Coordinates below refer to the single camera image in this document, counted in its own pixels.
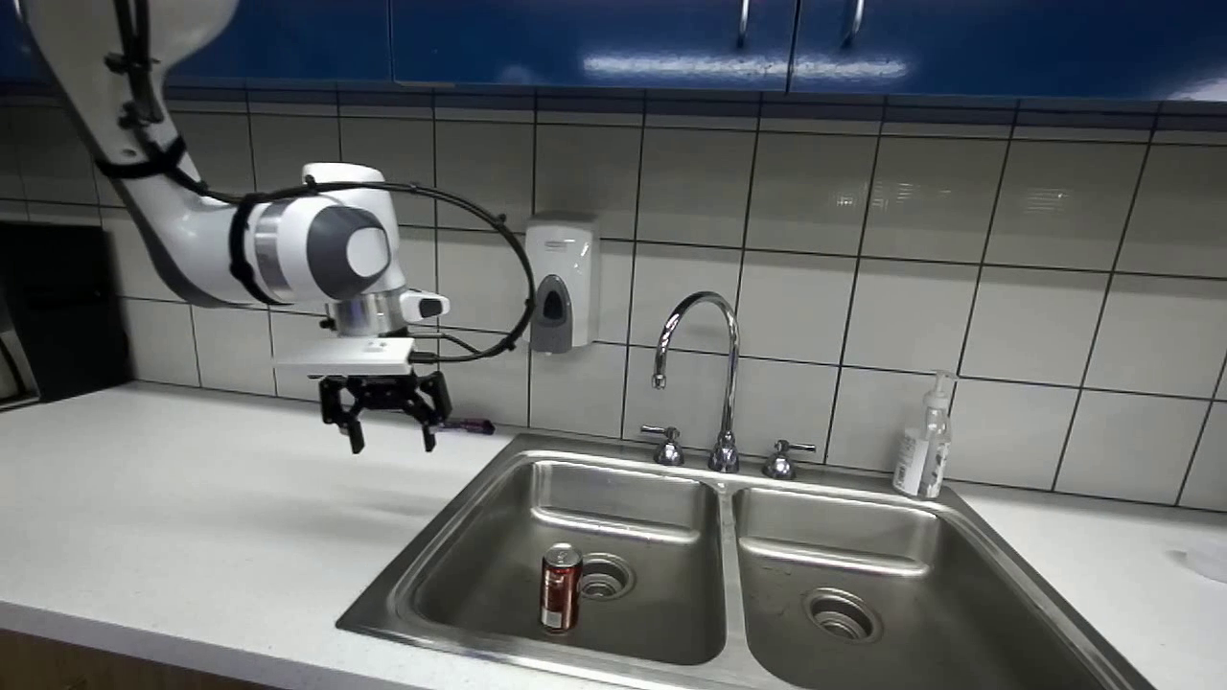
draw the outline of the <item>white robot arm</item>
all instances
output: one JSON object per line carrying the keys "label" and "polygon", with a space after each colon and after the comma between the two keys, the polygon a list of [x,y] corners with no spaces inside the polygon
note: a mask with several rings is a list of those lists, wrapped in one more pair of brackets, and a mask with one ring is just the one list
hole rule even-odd
{"label": "white robot arm", "polygon": [[[448,418],[440,377],[414,377],[405,326],[440,318],[446,295],[414,290],[393,260],[398,223],[387,192],[433,196],[489,223],[483,208],[387,184],[382,174],[343,160],[302,166],[302,189],[223,196],[198,170],[164,111],[164,72],[223,36],[238,0],[12,0],[44,58],[62,96],[88,134],[94,166],[116,179],[160,279],[195,308],[224,302],[330,302],[334,341],[274,361],[323,377],[323,414],[361,450],[365,408],[403,408],[430,436]],[[479,361],[511,348],[522,323]]]}

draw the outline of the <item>white tile wall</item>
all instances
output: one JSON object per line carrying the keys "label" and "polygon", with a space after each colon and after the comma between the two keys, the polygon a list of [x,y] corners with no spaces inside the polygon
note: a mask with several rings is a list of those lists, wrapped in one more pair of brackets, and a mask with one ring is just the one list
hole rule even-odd
{"label": "white tile wall", "polygon": [[[1154,139],[1154,111],[881,101],[393,92],[175,115],[218,189],[353,157],[515,226],[598,223],[598,344],[448,367],[460,414],[586,436],[674,422],[704,454],[718,312],[685,318],[667,392],[649,377],[662,316],[711,288],[741,308],[742,458],[788,436],[886,473],[932,367],[955,367],[955,481],[1227,509],[1227,414],[1209,414],[1227,400],[1224,111],[1163,111]],[[0,96],[0,157],[0,216],[108,226],[140,381],[314,400],[261,358],[330,338],[319,308],[186,312],[58,104]],[[398,216],[411,279],[495,341],[522,308],[511,252],[469,216]]]}

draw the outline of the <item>faucet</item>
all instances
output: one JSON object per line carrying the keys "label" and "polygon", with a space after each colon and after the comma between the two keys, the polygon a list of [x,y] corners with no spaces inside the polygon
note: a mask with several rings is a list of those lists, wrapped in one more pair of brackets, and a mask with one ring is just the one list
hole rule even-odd
{"label": "faucet", "polygon": [[695,290],[685,295],[667,318],[662,329],[655,338],[655,367],[650,367],[650,385],[662,389],[667,385],[667,348],[674,341],[678,323],[685,318],[685,312],[695,302],[711,302],[723,316],[723,329],[729,329],[729,381],[723,381],[723,410],[720,410],[720,436],[718,450],[710,458],[711,473],[736,473],[736,436],[732,436],[732,400],[736,400],[736,361],[741,361],[741,344],[736,344],[736,312],[729,308],[729,300],[720,300],[718,290]]}

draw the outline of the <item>double sink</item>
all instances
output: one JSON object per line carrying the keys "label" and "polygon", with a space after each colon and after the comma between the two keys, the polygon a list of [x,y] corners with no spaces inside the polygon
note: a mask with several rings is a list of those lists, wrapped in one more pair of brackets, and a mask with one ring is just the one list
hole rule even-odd
{"label": "double sink", "polygon": [[[536,624],[584,552],[578,624]],[[627,685],[1145,685],[950,490],[659,467],[515,440],[342,629]]]}

